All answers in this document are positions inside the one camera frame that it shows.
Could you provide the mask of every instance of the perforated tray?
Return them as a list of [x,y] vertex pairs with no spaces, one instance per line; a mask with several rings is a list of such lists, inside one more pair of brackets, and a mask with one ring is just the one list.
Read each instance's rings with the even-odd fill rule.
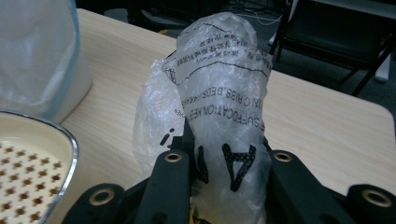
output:
[[77,157],[77,142],[63,127],[0,110],[0,224],[45,222]]

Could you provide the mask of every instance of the table surface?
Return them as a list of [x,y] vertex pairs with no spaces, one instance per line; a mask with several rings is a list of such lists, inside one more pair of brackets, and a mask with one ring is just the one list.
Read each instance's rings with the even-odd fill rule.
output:
[[[62,123],[78,140],[78,167],[49,223],[94,185],[134,184],[137,100],[153,61],[176,48],[174,38],[86,10],[78,18],[92,87]],[[273,71],[263,119],[271,147],[296,154],[324,186],[346,194],[368,183],[396,194],[395,131],[385,108]]]

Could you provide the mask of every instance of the black chair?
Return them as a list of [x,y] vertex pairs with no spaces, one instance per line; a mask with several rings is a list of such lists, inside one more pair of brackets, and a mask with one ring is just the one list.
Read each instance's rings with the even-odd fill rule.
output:
[[159,32],[164,29],[184,29],[187,25],[163,24],[151,21],[142,10],[150,11],[150,1],[146,0],[76,0],[77,8],[105,15],[105,11],[114,8],[125,8],[130,24]]
[[354,96],[396,47],[396,22],[391,19],[311,0],[299,0],[291,18],[290,9],[287,3],[270,54],[278,46],[277,62],[282,49],[288,49],[351,69],[340,84],[367,70]]

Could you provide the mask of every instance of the brass insert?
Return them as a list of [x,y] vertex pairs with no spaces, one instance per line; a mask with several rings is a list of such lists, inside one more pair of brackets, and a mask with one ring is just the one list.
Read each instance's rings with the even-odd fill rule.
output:
[[177,162],[181,160],[181,155],[178,153],[169,153],[165,156],[165,160],[169,162]]
[[114,191],[112,189],[99,189],[90,197],[90,204],[93,206],[100,206],[110,202],[114,198]]
[[283,153],[283,152],[278,152],[274,154],[275,159],[278,161],[283,161],[283,162],[289,162],[292,160],[292,157],[289,154]]
[[392,201],[390,200],[390,198],[388,198],[387,195],[384,195],[381,192],[378,192],[378,191],[375,191],[372,189],[365,189],[364,191],[361,192],[361,195],[369,203],[373,203],[377,206],[380,206],[380,207],[391,207],[392,206]]

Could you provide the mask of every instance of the clear plastic bag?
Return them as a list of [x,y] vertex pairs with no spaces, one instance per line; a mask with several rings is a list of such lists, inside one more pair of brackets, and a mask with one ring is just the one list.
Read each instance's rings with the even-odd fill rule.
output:
[[[0,107],[61,121],[91,86],[81,63],[84,74],[75,76],[80,60],[74,0],[1,0],[0,8]],[[73,83],[77,90],[69,93]]]
[[192,211],[212,224],[257,223],[271,160],[262,102],[272,56],[232,13],[202,18],[177,39],[176,84],[195,137]]
[[184,131],[184,112],[177,86],[170,78],[172,71],[172,56],[154,61],[137,102],[133,151],[142,169],[137,181],[150,176],[158,155],[169,150],[173,136]]
[[134,155],[149,176],[187,119],[199,172],[194,219],[262,220],[271,166],[262,143],[262,102],[271,68],[272,56],[257,49],[253,27],[228,12],[193,23],[178,37],[176,52],[151,66],[137,105]]

